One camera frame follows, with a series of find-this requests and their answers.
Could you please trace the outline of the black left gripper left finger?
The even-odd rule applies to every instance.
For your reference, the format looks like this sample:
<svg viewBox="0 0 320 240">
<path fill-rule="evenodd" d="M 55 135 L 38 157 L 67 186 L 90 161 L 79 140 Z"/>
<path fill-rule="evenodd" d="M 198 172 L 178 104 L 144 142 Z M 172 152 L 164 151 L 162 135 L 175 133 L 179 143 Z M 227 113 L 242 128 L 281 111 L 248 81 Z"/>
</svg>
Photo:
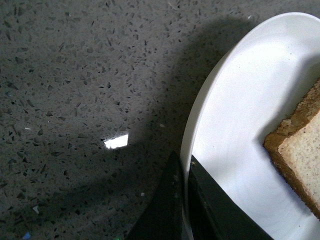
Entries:
<svg viewBox="0 0 320 240">
<path fill-rule="evenodd" d="M 187 178 L 179 155 L 170 153 L 148 206 L 133 225 L 128 240 L 192 240 Z"/>
</svg>

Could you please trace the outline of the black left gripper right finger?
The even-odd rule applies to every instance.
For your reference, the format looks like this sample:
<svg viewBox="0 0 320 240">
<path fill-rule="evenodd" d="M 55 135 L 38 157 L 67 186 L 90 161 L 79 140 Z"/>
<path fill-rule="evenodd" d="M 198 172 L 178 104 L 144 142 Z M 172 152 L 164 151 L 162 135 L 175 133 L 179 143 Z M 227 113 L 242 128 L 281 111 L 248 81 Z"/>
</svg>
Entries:
<svg viewBox="0 0 320 240">
<path fill-rule="evenodd" d="M 201 163 L 191 158 L 188 178 L 189 219 L 195 240 L 271 240 Z"/>
</svg>

